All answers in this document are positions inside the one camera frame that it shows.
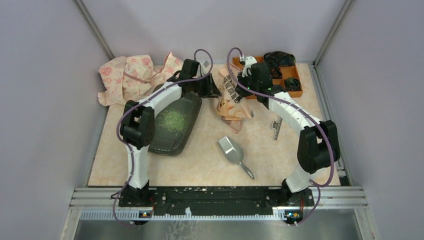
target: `purple wall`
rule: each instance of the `purple wall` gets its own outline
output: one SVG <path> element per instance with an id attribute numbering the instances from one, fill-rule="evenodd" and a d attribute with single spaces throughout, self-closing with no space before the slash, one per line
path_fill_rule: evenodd
<path id="1" fill-rule="evenodd" d="M 381 239 L 423 239 L 424 1 L 357 1 L 322 75 Z"/>
<path id="2" fill-rule="evenodd" d="M 58 239 L 91 164 L 107 62 L 71 0 L 0 7 L 0 239 Z"/>
<path id="3" fill-rule="evenodd" d="M 150 54 L 161 64 L 169 51 L 185 59 L 199 48 L 223 63 L 234 46 L 249 55 L 281 50 L 313 61 L 344 0 L 84 2 L 116 56 Z"/>

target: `pink floral cloth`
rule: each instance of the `pink floral cloth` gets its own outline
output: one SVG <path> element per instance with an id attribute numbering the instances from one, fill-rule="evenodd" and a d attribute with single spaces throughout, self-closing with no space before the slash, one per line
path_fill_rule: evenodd
<path id="1" fill-rule="evenodd" d="M 150 55 L 120 56 L 102 65 L 101 75 L 106 91 L 97 94 L 103 106 L 125 105 L 128 100 L 138 101 L 152 94 L 155 87 L 167 81 L 183 62 L 170 52 L 159 71 L 154 69 Z"/>

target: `green granules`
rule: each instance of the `green granules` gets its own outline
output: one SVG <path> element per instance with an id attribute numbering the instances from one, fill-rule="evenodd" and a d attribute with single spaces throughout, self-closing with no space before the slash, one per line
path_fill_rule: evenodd
<path id="1" fill-rule="evenodd" d="M 157 126 L 169 132 L 182 132 L 185 126 L 185 115 L 176 110 L 166 110 L 160 112 L 157 119 Z"/>

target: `table surface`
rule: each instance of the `table surface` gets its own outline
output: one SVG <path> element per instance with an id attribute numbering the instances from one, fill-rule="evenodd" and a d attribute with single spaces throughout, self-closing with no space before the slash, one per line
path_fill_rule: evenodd
<path id="1" fill-rule="evenodd" d="M 212 74 L 218 77 L 223 65 L 214 65 Z M 303 95 L 294 100 L 317 118 L 322 118 L 320 106 L 312 82 L 309 66 L 296 64 Z M 271 125 L 277 114 L 266 109 L 254 99 L 248 100 L 254 117 L 244 119 L 238 134 L 232 132 L 214 112 L 211 99 L 203 99 L 202 106 L 183 152 L 178 156 L 148 154 L 148 176 L 151 186 L 279 186 L 298 164 L 299 137 L 285 123 L 281 124 L 278 140 L 273 139 Z M 97 153 L 94 158 L 89 186 L 122 186 L 128 177 L 127 151 L 116 136 L 118 120 L 124 106 L 109 107 Z M 244 151 L 243 162 L 255 180 L 238 164 L 227 161 L 218 140 L 229 136 Z M 323 184 L 330 175 L 330 168 L 320 172 L 316 182 Z M 340 185 L 335 171 L 331 185 Z"/>

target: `metal floor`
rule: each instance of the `metal floor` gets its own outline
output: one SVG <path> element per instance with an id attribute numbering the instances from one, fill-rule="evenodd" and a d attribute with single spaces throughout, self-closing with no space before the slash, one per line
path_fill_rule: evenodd
<path id="1" fill-rule="evenodd" d="M 317 210 L 298 227 L 282 221 L 150 221 L 128 227 L 113 220 L 80 220 L 75 240 L 357 240 L 353 210 Z"/>

